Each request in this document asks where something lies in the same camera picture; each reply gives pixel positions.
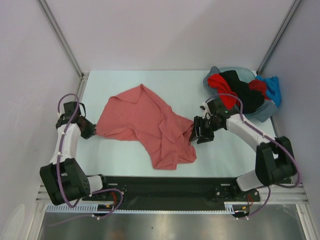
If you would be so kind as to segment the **pink t shirt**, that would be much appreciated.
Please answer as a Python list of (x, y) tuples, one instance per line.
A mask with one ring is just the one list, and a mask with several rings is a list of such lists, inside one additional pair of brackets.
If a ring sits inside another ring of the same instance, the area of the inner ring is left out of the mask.
[(176, 170), (193, 163), (196, 150), (189, 138), (194, 123), (173, 112), (162, 98), (140, 84), (109, 98), (95, 127), (98, 136), (138, 141), (156, 170)]

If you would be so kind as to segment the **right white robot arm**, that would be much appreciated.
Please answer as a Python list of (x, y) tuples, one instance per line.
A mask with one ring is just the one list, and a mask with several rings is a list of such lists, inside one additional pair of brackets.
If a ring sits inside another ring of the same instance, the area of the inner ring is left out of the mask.
[(191, 142), (211, 142), (215, 132), (224, 129), (241, 138), (255, 152), (254, 170), (238, 176), (230, 184), (230, 194), (235, 200), (242, 201), (250, 190), (278, 185), (298, 174), (287, 137), (271, 137), (251, 123), (241, 110), (228, 110), (219, 98), (203, 102), (200, 109), (203, 114), (194, 117)]

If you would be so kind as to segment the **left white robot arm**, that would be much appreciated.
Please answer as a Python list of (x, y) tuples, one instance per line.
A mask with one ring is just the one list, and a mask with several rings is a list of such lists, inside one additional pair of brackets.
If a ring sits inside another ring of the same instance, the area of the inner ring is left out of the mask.
[(40, 168), (39, 174), (48, 196), (55, 206), (71, 204), (94, 194), (105, 200), (111, 188), (104, 184), (101, 175), (87, 176), (76, 154), (80, 138), (88, 140), (96, 135), (96, 125), (82, 114), (83, 103), (70, 101), (63, 104), (64, 113), (55, 125), (58, 137), (54, 154), (48, 165)]

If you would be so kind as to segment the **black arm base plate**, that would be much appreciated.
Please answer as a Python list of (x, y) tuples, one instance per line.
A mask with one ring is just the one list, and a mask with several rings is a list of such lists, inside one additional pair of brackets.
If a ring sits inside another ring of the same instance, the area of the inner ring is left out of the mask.
[(102, 189), (79, 199), (105, 203), (100, 211), (219, 211), (226, 202), (254, 203), (250, 194), (265, 188), (234, 192), (229, 177), (101, 177)]

